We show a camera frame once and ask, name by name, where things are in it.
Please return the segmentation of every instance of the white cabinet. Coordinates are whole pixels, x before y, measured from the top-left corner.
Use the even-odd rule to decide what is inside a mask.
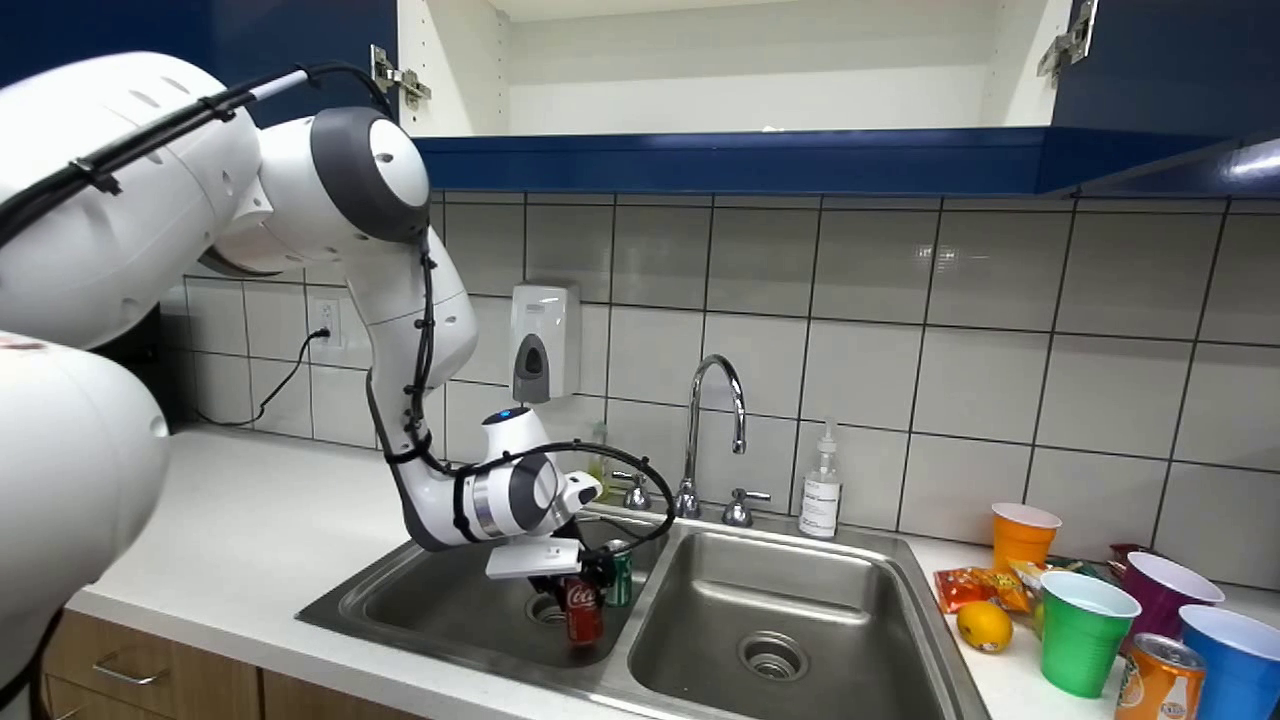
[[[1051,125],[1073,0],[402,0],[416,135]]]

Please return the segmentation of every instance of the sink basin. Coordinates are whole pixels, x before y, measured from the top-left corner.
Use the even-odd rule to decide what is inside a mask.
[[[591,548],[603,548],[640,528],[580,520],[580,532]],[[659,545],[634,552],[637,597],[657,552]],[[516,679],[587,684],[600,677],[597,664],[612,652],[634,604],[603,606],[603,640],[591,652],[573,652],[556,600],[526,581],[488,581],[486,564],[488,548],[432,555],[404,545],[307,604],[300,621]]]
[[[745,715],[952,715],[890,559],[727,532],[678,548],[634,677]]]

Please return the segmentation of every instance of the wall-mounted soap dispenser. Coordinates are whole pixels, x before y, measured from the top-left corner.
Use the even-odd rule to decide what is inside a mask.
[[[514,291],[514,399],[546,404],[578,391],[580,305],[573,287],[516,285]]]

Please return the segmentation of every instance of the sink drain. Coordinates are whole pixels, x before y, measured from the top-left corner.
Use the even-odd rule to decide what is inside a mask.
[[[742,644],[742,660],[750,671],[767,677],[767,679],[799,679],[810,671],[810,652],[798,644],[798,637],[783,633],[753,633]]]
[[[537,600],[528,600],[528,621],[563,624],[563,606],[556,604],[556,597],[537,597]]]

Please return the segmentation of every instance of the tile backsplash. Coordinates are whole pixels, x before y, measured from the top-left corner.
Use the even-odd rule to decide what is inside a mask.
[[[798,511],[836,418],[850,522],[983,539],[994,499],[1030,499],[1064,515],[1059,552],[1135,539],[1280,588],[1277,203],[443,196],[438,224],[479,314],[471,364],[428,404],[451,458],[475,458],[504,404],[514,285],[553,281],[583,297],[583,391],[546,411],[553,436],[603,424],[678,483],[695,361],[742,368],[745,456],[709,374],[714,503],[745,483]],[[373,349],[338,268],[199,268],[164,314],[222,418],[333,328],[261,429],[373,448]]]

